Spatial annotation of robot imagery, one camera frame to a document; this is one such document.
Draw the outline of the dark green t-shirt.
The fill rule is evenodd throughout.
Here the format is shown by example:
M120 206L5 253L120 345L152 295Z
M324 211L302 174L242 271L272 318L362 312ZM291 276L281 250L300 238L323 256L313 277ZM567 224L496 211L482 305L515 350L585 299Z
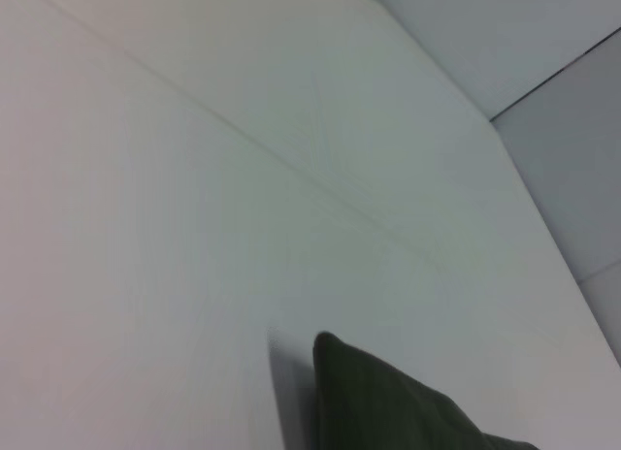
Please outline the dark green t-shirt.
M312 353L319 450L539 450L484 433L448 396L331 333Z

